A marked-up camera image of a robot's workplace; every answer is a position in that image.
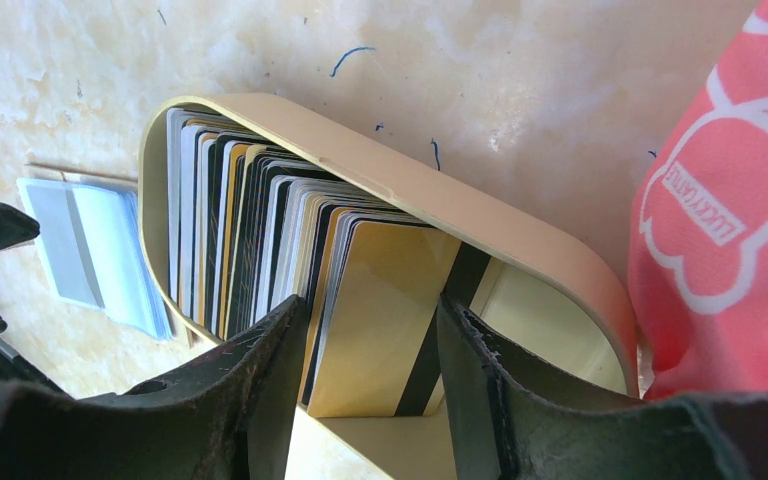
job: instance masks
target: card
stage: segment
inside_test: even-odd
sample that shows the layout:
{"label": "card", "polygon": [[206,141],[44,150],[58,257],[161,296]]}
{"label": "card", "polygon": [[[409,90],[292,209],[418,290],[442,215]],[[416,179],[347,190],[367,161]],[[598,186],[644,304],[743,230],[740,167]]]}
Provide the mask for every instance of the card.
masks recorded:
{"label": "card", "polygon": [[434,228],[354,220],[345,261],[332,256],[342,274],[326,299],[315,417],[395,413],[460,245]]}

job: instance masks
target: pink fabric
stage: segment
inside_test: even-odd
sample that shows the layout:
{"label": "pink fabric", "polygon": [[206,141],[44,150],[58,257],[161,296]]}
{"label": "pink fabric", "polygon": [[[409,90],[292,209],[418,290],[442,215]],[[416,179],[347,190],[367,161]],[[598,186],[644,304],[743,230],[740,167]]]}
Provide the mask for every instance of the pink fabric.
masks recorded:
{"label": "pink fabric", "polygon": [[768,390],[768,1],[679,122],[632,210],[647,398]]}

